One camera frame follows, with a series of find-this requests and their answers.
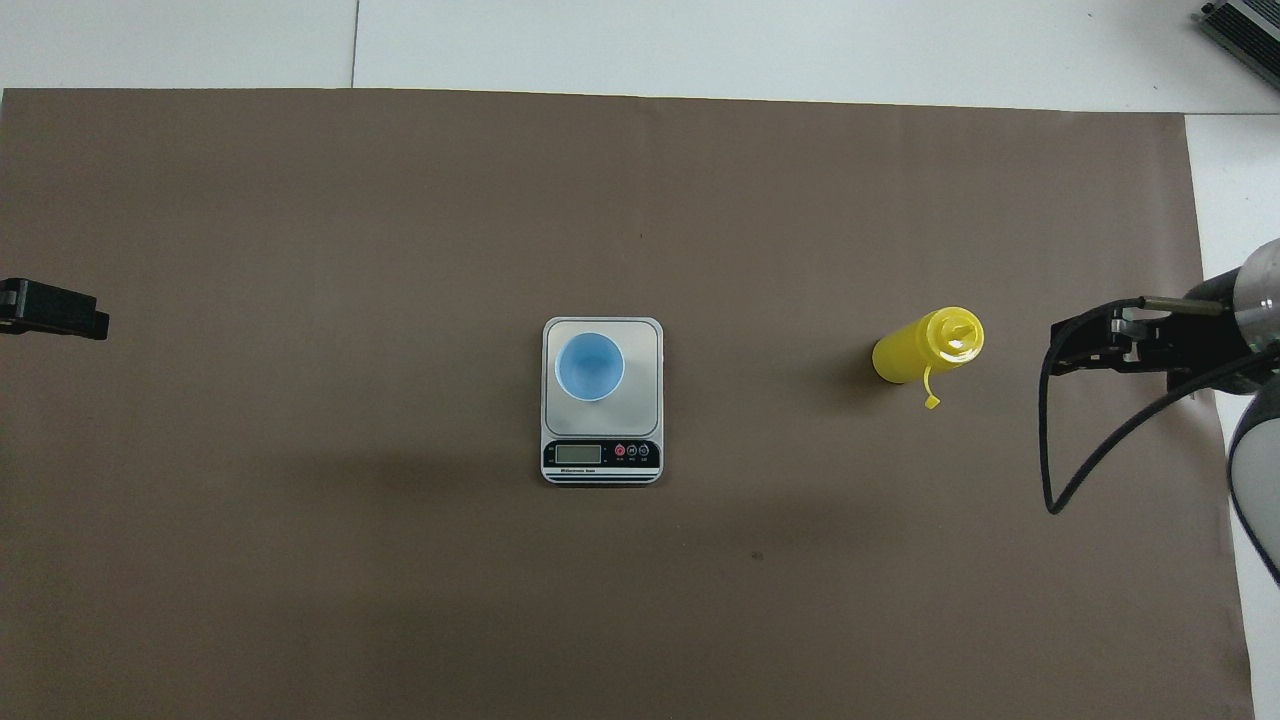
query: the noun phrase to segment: brown table surface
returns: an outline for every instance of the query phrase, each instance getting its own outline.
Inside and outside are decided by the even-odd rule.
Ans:
[[[111,313],[0,337],[6,717],[1251,716],[1211,398],[1037,474],[1050,323],[1201,278],[1178,115],[10,90],[0,243]],[[553,315],[664,325],[655,486],[540,479]]]

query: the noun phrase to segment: white table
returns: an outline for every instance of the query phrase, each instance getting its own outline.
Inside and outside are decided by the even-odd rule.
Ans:
[[[1193,28],[1198,5],[10,0],[0,5],[0,87],[430,87],[1187,113],[1210,277],[1280,236],[1280,91]],[[1219,397],[1225,438],[1245,404]],[[1234,530],[1257,716],[1280,720],[1280,588]]]

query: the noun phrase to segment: blue cup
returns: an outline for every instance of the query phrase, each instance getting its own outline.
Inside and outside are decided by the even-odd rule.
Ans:
[[[617,389],[625,369],[618,343],[600,333],[573,336],[556,356],[556,380],[570,396],[586,402]]]

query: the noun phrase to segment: yellow bottle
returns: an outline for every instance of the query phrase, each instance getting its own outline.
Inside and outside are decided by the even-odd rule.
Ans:
[[[984,336],[978,316],[964,307],[941,307],[887,334],[872,350],[872,364],[891,383],[924,380],[924,406],[941,402],[929,388],[929,375],[954,370],[982,352]]]

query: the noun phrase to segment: digital kitchen scale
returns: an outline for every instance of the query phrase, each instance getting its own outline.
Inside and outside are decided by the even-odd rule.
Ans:
[[[552,318],[543,328],[543,477],[646,484],[663,469],[662,325]]]

